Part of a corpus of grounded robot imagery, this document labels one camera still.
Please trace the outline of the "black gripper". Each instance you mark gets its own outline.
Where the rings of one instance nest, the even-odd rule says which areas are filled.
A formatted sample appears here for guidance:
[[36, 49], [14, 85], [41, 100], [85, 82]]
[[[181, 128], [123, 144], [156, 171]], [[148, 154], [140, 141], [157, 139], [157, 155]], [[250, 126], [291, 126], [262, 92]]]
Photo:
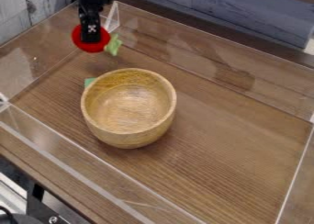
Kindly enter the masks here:
[[79, 0], [79, 18], [81, 24], [81, 41], [97, 43], [100, 41], [100, 20], [97, 11], [112, 0]]

